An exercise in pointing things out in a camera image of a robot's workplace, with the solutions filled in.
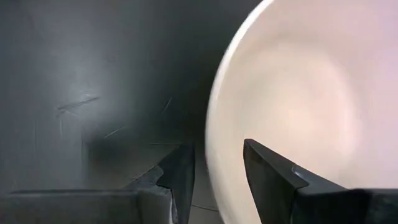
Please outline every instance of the black metal tool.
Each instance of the black metal tool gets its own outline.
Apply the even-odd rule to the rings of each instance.
[[[252,139],[244,163],[264,224],[398,223],[396,189],[345,189]]]
[[[194,179],[194,148],[182,145],[123,189],[11,193],[0,223],[187,224]]]

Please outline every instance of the scratch mark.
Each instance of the scratch mark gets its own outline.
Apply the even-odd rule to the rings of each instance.
[[[122,126],[122,127],[118,128],[118,129],[116,129],[116,130],[114,130],[114,131],[111,131],[109,134],[107,134],[107,135],[104,137],[104,139],[106,139],[106,138],[108,138],[108,137],[110,137],[110,136],[116,134],[118,131],[120,131],[120,130],[122,130],[122,129],[124,129],[124,128],[125,128],[125,126]]]
[[[60,121],[60,137],[61,137],[61,140],[62,140],[63,133],[62,133],[62,120],[61,120],[61,118],[59,119],[59,121]]]
[[[164,105],[162,112],[160,112],[161,114],[164,113],[164,111],[167,110],[167,108],[170,106],[171,102],[172,102],[173,98],[170,97],[169,100],[167,101],[166,105]]]
[[[199,206],[199,205],[194,205],[194,204],[192,204],[191,206],[192,207],[196,207],[196,208],[201,208],[201,209],[204,209],[204,210],[208,210],[208,211],[212,211],[212,212],[218,212],[218,210],[214,209],[214,208],[206,208],[206,207]]]
[[[57,117],[58,119],[61,119],[61,116],[64,115],[64,114],[70,114],[70,115],[72,115],[73,117],[75,117],[76,119],[81,119],[81,116],[80,116],[80,115],[78,115],[78,114],[76,114],[76,113],[74,113],[74,112],[72,112],[72,111],[68,111],[68,110],[60,110],[60,112],[56,115],[56,117]]]
[[[81,102],[77,102],[77,103],[68,103],[68,104],[65,104],[65,105],[63,105],[63,106],[59,106],[57,109],[60,110],[60,111],[64,111],[64,112],[65,112],[65,111],[69,111],[69,110],[71,110],[71,109],[74,109],[74,108],[76,108],[76,107],[83,106],[83,105],[86,105],[86,104],[88,104],[88,103],[94,102],[94,101],[96,101],[96,100],[98,100],[98,99],[99,99],[99,97],[96,96],[96,97],[92,97],[92,98],[87,99],[87,100],[83,100],[83,101],[81,101]]]

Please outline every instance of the white bowl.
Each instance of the white bowl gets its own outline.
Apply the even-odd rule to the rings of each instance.
[[[226,224],[259,224],[253,138],[347,188],[398,188],[398,2],[266,0],[219,67],[206,159]]]

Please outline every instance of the bowl rim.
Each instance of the bowl rim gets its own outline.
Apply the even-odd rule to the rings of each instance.
[[[261,1],[247,16],[247,18],[244,20],[244,22],[241,24],[239,27],[238,31],[235,33],[234,37],[232,38],[232,41],[228,45],[228,48],[226,49],[226,52],[224,53],[224,56],[220,62],[220,65],[218,67],[218,70],[216,72],[216,76],[213,82],[213,86],[211,88],[211,93],[210,93],[210,99],[208,103],[208,109],[207,109],[207,114],[206,114],[206,127],[205,127],[205,154],[206,154],[206,163],[208,166],[209,170],[209,176],[210,176],[210,183],[211,187],[214,191],[216,188],[216,184],[213,179],[214,171],[216,170],[211,164],[210,159],[208,158],[208,154],[212,148],[213,144],[213,136],[214,136],[214,130],[211,127],[211,123],[213,122],[213,119],[215,118],[215,111],[217,107],[217,102],[218,102],[218,96],[221,91],[221,87],[223,85],[223,80],[224,77],[226,76],[226,73],[229,69],[229,65],[231,63],[232,58],[234,57],[235,51],[239,47],[241,41],[243,40],[244,36],[248,32],[248,30],[252,27],[252,25],[257,21],[257,18],[265,11],[265,9],[274,2],[274,0],[263,0]],[[216,202],[218,206],[220,204],[218,203],[218,197],[215,195]],[[225,217],[227,216],[227,211],[223,209],[219,209],[220,215],[223,218],[224,222],[227,221],[225,220]]]

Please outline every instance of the dark gray surface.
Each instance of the dark gray surface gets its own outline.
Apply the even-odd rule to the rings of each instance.
[[[223,224],[223,221],[218,212],[192,207],[189,224]]]
[[[218,64],[258,2],[1,1],[0,193],[119,187],[172,149],[158,143],[202,141]]]

